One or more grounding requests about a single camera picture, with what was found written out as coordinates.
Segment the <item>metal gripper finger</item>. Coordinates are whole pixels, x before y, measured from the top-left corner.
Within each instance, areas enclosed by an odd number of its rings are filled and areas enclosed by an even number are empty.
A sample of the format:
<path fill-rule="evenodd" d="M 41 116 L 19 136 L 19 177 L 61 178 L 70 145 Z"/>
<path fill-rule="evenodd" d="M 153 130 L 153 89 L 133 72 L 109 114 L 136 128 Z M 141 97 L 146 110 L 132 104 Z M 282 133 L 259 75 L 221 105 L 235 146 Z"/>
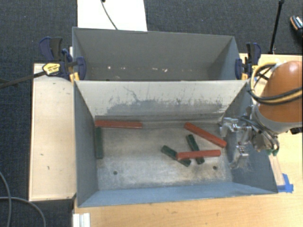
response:
<path fill-rule="evenodd" d="M 231 169 L 242 168 L 246 165 L 249 153 L 244 147 L 236 146 L 233 150 L 231 162 L 229 166 Z"/>
<path fill-rule="evenodd" d="M 236 132 L 238 130 L 238 119 L 224 117 L 220 126 L 220 135 L 226 137 L 228 132 Z"/>

